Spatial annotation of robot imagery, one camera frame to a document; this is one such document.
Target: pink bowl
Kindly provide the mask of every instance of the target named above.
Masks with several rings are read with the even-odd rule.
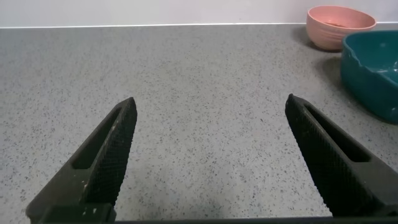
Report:
[[[375,25],[376,20],[370,15],[341,6],[317,6],[307,14],[307,34],[325,50],[341,50],[343,37],[371,30]]]

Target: gray speckled countertop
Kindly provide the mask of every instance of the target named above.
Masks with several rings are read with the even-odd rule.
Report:
[[[129,96],[139,115],[118,220],[331,215],[285,118],[289,93],[398,170],[398,126],[347,94],[339,56],[300,25],[0,30],[1,223],[26,223]]]

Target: bowl rim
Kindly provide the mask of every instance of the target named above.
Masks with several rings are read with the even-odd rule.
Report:
[[[390,83],[390,85],[392,85],[392,86],[394,86],[395,88],[398,89],[398,83],[397,82],[391,80],[390,78],[388,78],[388,77],[386,77],[384,75],[380,75],[377,72],[372,72],[372,71],[370,71],[370,69],[367,66],[361,64],[361,62],[359,61],[358,57],[355,54],[355,51],[347,44],[347,38],[350,38],[350,37],[355,36],[355,35],[361,35],[361,34],[367,34],[367,33],[390,33],[390,32],[398,32],[398,30],[374,30],[374,31],[355,32],[353,34],[346,35],[341,42],[343,43],[343,50],[347,49],[351,53],[351,56],[353,57],[353,59],[355,61],[357,61],[358,65],[360,67],[363,67],[364,69],[366,69],[367,72],[379,75],[380,77],[383,78],[383,80],[387,81],[388,83]]]
[[[370,17],[373,20],[373,25],[367,26],[367,27],[360,27],[360,28],[350,28],[350,27],[340,27],[340,26],[334,26],[334,25],[331,25],[331,24],[327,24],[326,22],[319,21],[318,19],[316,19],[313,16],[311,16],[310,11],[313,10],[313,9],[316,9],[318,7],[339,7],[339,8],[343,8],[343,9],[349,9],[349,10],[352,10],[352,11],[360,12],[360,13]],[[371,16],[371,15],[365,13],[365,12],[362,12],[362,11],[359,11],[359,10],[356,10],[356,9],[352,9],[350,7],[344,7],[344,6],[335,6],[335,5],[315,6],[315,7],[310,8],[307,11],[307,16],[311,17],[311,19],[313,19],[314,21],[317,21],[317,22],[319,22],[319,23],[321,23],[323,25],[330,26],[330,27],[336,27],[336,28],[343,29],[343,30],[366,30],[366,29],[372,29],[377,24],[377,21],[376,21],[376,19],[373,16]]]

